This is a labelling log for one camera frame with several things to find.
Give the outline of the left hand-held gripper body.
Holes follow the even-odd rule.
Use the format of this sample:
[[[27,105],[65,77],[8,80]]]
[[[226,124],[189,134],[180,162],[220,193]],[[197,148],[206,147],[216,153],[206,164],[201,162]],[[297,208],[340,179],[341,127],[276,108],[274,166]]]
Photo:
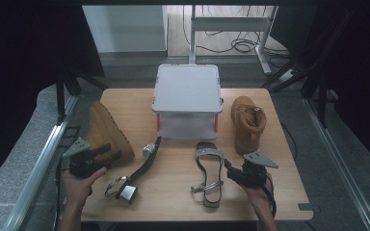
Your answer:
[[[64,158],[69,159],[69,172],[78,178],[88,178],[97,170],[108,166],[110,163],[106,161],[95,160],[98,156],[97,148],[92,148],[87,141],[78,138],[63,154]]]

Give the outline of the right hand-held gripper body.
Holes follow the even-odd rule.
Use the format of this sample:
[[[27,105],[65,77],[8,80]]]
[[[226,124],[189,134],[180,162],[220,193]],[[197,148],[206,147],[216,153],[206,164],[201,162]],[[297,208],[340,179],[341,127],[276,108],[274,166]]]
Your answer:
[[[260,150],[243,155],[242,175],[239,183],[245,187],[258,188],[266,184],[267,167],[278,168],[271,158]]]

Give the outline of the tan suede boot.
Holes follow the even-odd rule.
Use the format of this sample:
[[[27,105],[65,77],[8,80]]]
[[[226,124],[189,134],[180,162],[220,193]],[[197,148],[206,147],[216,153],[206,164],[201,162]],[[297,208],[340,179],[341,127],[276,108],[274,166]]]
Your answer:
[[[254,152],[267,124],[262,108],[247,96],[237,97],[231,107],[231,119],[235,125],[235,150],[239,155]]]
[[[113,167],[125,165],[135,157],[134,150],[128,138],[118,128],[108,109],[99,101],[94,101],[89,108],[91,115],[90,129],[86,141],[93,147],[98,148],[109,144],[111,149],[104,154],[99,154],[96,161],[109,161],[119,151],[121,155],[113,163]]]

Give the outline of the silver strap block-heel sandal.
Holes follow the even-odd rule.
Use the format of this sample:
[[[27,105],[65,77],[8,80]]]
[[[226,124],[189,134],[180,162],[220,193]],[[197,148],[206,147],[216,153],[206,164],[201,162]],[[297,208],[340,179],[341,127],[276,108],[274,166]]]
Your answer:
[[[203,194],[203,206],[219,208],[222,199],[221,177],[224,153],[213,142],[201,141],[197,144],[196,162],[203,173],[203,180],[191,187],[192,193]]]
[[[106,188],[104,195],[108,198],[115,197],[116,199],[124,199],[129,204],[132,204],[138,188],[133,183],[144,175],[152,166],[156,154],[158,152],[162,137],[158,136],[154,143],[149,143],[143,148],[143,156],[145,162],[131,175],[121,176],[113,180]]]

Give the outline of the white storage box with lid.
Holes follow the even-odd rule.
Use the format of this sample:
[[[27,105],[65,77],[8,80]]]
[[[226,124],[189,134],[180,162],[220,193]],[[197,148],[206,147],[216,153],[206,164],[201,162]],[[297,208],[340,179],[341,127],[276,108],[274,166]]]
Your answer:
[[[212,64],[161,64],[152,98],[163,139],[214,140],[223,110],[219,70]]]

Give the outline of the person's right hand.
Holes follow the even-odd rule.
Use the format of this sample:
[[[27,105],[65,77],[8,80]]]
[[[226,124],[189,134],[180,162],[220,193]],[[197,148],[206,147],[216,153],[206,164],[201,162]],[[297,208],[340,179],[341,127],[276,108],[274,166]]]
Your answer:
[[[254,209],[255,214],[260,218],[273,218],[272,206],[268,195],[261,189],[252,189],[243,186],[242,189],[245,191],[251,206]]]

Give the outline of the person's left hand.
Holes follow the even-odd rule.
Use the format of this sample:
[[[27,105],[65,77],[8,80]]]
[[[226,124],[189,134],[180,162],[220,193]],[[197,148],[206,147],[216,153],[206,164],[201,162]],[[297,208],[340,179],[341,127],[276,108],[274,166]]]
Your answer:
[[[63,174],[63,180],[66,188],[66,207],[68,209],[81,210],[86,202],[86,199],[91,194],[93,183],[103,176],[107,171],[106,167],[97,170],[88,178],[78,178],[71,174],[68,170]]]

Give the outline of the black metal stand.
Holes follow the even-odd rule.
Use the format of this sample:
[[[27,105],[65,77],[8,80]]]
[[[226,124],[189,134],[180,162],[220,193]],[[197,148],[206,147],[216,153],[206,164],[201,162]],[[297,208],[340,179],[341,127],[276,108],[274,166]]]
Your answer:
[[[79,96],[82,92],[82,87],[78,82],[78,78],[82,78],[88,83],[101,90],[108,89],[108,86],[96,80],[96,77],[103,77],[105,75],[101,64],[90,65],[87,70],[78,68],[66,67],[63,63],[56,62],[58,70],[58,77],[56,82],[56,100],[57,100],[57,125],[60,125],[66,120],[66,102],[65,90],[71,96]]]
[[[263,85],[262,88],[267,89],[270,92],[279,92],[288,86],[306,78],[302,88],[301,96],[304,98],[311,97],[315,91],[318,92],[316,98],[317,112],[319,122],[324,128],[327,127],[326,123],[326,104],[327,98],[327,80],[325,74],[325,63],[323,61],[316,61],[307,68],[301,69],[293,74],[288,80],[272,87],[272,84],[281,78],[281,76],[292,66],[295,66],[297,61],[289,61],[282,68],[280,68],[275,74],[273,74]]]

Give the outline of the white power strip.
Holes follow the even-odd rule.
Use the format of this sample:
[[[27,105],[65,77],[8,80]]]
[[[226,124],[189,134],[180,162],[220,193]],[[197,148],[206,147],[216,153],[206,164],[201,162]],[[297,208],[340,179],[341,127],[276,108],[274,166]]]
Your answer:
[[[293,69],[288,69],[285,73],[283,73],[279,77],[279,80],[281,82],[285,82],[285,81],[289,80],[290,78],[292,78],[294,74],[295,74],[295,71]]]

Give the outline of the black curtain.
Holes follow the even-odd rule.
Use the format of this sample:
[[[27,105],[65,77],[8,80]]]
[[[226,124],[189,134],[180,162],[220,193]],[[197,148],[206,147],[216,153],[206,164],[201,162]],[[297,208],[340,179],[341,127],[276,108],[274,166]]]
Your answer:
[[[338,94],[336,111],[370,152],[370,0],[319,6],[308,40],[336,25],[347,10],[354,13],[327,57],[328,86]]]
[[[0,166],[37,106],[61,78],[104,71],[83,7],[50,0],[0,0]]]

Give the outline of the white panel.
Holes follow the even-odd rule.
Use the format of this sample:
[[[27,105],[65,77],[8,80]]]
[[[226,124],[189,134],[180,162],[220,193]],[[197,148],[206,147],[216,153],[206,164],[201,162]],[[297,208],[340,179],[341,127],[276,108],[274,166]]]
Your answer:
[[[154,6],[84,6],[99,53],[167,50],[167,8]]]

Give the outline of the aluminium rail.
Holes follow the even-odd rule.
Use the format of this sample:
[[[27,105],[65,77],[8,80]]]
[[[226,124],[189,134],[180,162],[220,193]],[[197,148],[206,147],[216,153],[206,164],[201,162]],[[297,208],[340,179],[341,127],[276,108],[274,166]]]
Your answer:
[[[55,150],[60,143],[62,135],[69,122],[70,115],[78,101],[77,96],[70,96],[66,101],[65,110],[66,115],[64,120],[59,124],[55,125],[43,147],[39,158],[36,161],[34,168],[31,171],[29,178],[27,179],[25,186],[23,187],[20,196],[13,205],[11,213],[5,222],[1,231],[18,231],[21,227],[23,220],[35,199],[37,191],[40,187],[41,180],[43,179],[45,172],[47,171],[49,164],[51,163]]]
[[[348,166],[342,158],[341,152],[338,150],[333,138],[330,135],[330,132],[320,122],[316,113],[316,108],[311,100],[305,98],[303,103],[319,134],[320,139],[328,151],[331,161],[334,164],[344,187],[346,188],[357,209],[357,212],[359,213],[364,226],[366,227],[367,231],[370,231],[370,203],[367,201],[366,196],[361,191],[353,174],[350,172]]]

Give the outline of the white metal desk frame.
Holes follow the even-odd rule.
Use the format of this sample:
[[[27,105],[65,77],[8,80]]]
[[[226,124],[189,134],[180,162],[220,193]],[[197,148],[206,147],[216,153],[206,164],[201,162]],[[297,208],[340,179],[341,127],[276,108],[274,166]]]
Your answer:
[[[260,32],[259,42],[254,51],[265,75],[272,70],[265,58],[265,45],[270,35],[278,7],[273,6],[267,17],[196,17],[196,6],[192,6],[189,63],[196,62],[196,31]]]

